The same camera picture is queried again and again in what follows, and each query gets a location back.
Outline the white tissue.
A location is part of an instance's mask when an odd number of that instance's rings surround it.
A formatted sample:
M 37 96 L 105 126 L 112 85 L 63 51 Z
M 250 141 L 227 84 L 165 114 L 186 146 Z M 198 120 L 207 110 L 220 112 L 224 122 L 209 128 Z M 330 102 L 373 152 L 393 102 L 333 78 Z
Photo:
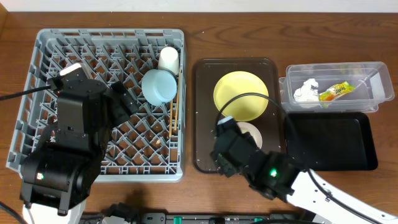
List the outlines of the white tissue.
M 319 101 L 318 82 L 309 78 L 294 92 L 294 100 L 298 102 Z

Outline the white bowl with food residue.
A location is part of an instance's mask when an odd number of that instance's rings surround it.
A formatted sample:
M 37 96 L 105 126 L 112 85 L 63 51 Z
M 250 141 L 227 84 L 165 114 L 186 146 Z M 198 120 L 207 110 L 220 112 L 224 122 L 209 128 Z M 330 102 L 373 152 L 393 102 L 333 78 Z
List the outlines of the white bowl with food residue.
M 260 131 L 251 123 L 248 122 L 237 122 L 237 125 L 239 126 L 241 132 L 244 133 L 249 133 L 254 141 L 256 142 L 256 145 L 259 149 L 262 148 L 262 136 Z

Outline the wooden chopstick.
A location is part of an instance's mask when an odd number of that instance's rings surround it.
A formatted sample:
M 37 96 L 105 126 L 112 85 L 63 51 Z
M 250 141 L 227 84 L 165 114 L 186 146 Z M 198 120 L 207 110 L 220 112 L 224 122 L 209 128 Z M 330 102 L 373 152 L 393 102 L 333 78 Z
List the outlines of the wooden chopstick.
M 175 110 L 175 124 L 174 124 L 174 131 L 177 130 L 177 125 L 178 125 L 178 106 L 179 106 L 179 96 L 180 96 L 180 81 L 181 81 L 181 76 L 182 76 L 182 69 L 180 67 L 179 74 L 178 74 L 178 85 L 177 85 L 177 99 L 176 99 L 176 110 Z
M 172 137 L 172 120 L 173 120 L 173 107 L 174 107 L 174 101 L 170 101 L 170 113 L 169 113 L 169 139 Z

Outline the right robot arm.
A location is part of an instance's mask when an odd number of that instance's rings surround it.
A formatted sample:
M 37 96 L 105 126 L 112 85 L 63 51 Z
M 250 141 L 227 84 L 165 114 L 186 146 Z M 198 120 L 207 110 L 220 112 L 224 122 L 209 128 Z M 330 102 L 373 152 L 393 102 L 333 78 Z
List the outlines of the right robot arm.
M 266 154 L 236 124 L 217 126 L 211 157 L 219 173 L 227 177 L 241 174 L 263 197 L 279 198 L 332 223 L 397 223 L 396 216 L 337 189 L 291 157 L 279 152 Z

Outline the white cup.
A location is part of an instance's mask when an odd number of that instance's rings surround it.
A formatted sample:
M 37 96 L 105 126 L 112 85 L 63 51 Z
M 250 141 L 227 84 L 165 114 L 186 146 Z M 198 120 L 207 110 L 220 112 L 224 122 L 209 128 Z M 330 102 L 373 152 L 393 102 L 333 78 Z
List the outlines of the white cup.
M 175 48 L 165 47 L 160 51 L 158 69 L 166 70 L 175 76 L 179 74 L 180 62 Z

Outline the green yellow snack wrapper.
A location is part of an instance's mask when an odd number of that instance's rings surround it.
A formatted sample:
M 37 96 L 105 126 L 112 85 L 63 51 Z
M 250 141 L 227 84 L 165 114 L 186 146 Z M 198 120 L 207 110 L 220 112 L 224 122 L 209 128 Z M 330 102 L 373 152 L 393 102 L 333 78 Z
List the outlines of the green yellow snack wrapper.
M 347 81 L 335 84 L 320 94 L 320 101 L 333 101 L 337 98 L 354 91 L 355 86 L 350 85 Z

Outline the light blue bowl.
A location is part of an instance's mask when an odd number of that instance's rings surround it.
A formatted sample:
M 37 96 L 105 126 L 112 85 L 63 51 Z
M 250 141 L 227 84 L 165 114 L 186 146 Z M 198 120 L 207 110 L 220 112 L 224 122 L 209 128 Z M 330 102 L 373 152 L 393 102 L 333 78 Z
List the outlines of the light blue bowl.
M 143 76 L 141 88 L 148 103 L 160 106 L 175 98 L 177 81 L 168 71 L 152 69 Z

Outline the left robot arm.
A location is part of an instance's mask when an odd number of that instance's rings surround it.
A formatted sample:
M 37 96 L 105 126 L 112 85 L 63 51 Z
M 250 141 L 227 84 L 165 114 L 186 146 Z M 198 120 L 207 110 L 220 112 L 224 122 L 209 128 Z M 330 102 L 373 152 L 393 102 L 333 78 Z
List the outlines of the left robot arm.
M 24 159 L 20 198 L 27 223 L 78 223 L 99 176 L 111 131 L 138 111 L 122 82 L 51 78 L 57 122 Z

